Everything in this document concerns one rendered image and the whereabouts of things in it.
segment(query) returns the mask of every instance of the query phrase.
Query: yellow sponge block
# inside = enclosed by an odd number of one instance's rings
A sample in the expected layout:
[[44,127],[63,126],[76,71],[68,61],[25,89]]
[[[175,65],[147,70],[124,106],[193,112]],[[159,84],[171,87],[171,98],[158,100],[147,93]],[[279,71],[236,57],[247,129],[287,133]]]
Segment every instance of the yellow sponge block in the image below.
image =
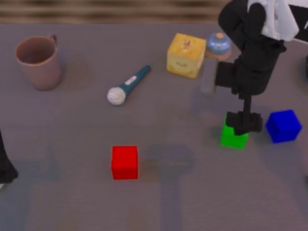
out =
[[196,78],[204,60],[206,40],[177,33],[167,52],[167,71]]

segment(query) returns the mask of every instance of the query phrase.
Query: cup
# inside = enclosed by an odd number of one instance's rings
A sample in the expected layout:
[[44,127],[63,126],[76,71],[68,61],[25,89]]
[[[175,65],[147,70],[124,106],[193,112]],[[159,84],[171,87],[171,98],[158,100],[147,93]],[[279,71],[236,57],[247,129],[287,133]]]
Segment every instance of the cup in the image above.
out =
[[16,47],[16,59],[25,77],[38,90],[52,90],[61,83],[57,36],[31,37]]

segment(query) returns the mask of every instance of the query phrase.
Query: table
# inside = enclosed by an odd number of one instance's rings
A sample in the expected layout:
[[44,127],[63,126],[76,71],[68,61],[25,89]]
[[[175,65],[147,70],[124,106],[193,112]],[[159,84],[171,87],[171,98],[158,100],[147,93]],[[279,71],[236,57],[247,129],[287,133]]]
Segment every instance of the table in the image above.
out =
[[[0,191],[1,231],[306,231],[308,46],[290,42],[267,91],[253,99],[266,120],[294,109],[295,142],[251,134],[242,151],[221,147],[228,89],[213,99],[201,79],[166,72],[175,33],[205,38],[207,25],[2,25],[0,128],[20,177]],[[64,80],[40,92],[23,78],[14,48],[55,32]],[[238,55],[234,49],[232,61]],[[150,64],[152,73],[120,107],[106,93]],[[137,145],[140,179],[114,181],[113,145]]]

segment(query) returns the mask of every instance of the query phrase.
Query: blue cube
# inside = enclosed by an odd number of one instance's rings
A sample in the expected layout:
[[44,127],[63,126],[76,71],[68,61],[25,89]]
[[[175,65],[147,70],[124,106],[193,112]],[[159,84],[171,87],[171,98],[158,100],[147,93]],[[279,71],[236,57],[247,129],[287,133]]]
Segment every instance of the blue cube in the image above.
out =
[[302,129],[293,110],[272,112],[265,127],[273,143],[294,141]]

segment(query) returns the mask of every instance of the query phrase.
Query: white brush tip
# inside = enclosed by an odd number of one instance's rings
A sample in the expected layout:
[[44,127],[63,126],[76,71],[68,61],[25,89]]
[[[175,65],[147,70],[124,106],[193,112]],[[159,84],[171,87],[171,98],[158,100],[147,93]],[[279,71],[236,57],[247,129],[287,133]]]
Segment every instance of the white brush tip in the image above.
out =
[[113,105],[121,105],[122,103],[124,103],[125,98],[125,92],[119,87],[110,88],[107,93],[107,99]]

